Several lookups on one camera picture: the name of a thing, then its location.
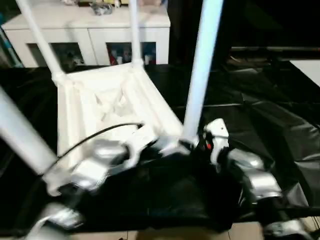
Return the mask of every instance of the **floor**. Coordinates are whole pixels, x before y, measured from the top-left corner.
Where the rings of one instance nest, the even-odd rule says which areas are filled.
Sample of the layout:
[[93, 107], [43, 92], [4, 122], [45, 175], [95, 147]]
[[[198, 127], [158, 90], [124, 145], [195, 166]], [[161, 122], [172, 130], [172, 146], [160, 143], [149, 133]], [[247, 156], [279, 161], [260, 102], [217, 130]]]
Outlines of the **floor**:
[[[316, 226], [311, 217], [303, 219], [309, 231]], [[123, 231], [108, 233], [82, 233], [73, 235], [72, 240], [263, 240], [260, 225], [257, 222], [235, 223], [223, 233], [216, 233], [200, 227], [178, 227], [170, 229], [145, 231]]]

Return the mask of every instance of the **black tablecloth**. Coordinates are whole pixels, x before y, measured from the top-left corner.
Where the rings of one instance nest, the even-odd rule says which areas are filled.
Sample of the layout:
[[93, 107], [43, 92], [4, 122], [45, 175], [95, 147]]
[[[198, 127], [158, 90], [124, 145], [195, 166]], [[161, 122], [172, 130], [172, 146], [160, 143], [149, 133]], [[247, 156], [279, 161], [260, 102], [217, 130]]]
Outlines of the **black tablecloth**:
[[[146, 71], [183, 121], [191, 69], [157, 65]], [[49, 70], [6, 69], [0, 75], [1, 86], [56, 151], [57, 89]], [[223, 118], [231, 144], [259, 154], [276, 176], [293, 217], [320, 213], [319, 96], [317, 85], [283, 62], [256, 69], [225, 66], [215, 70], [205, 97], [200, 125]], [[36, 176], [4, 142], [0, 150], [0, 235], [24, 234], [51, 199], [41, 183], [32, 201], [23, 205]], [[107, 183], [107, 192], [97, 204], [87, 207], [91, 214], [79, 230], [185, 225], [223, 230], [231, 221], [251, 219], [250, 209], [234, 205], [239, 186], [217, 179], [211, 171], [192, 161], [119, 175]], [[17, 220], [22, 207], [30, 211], [26, 219]]]

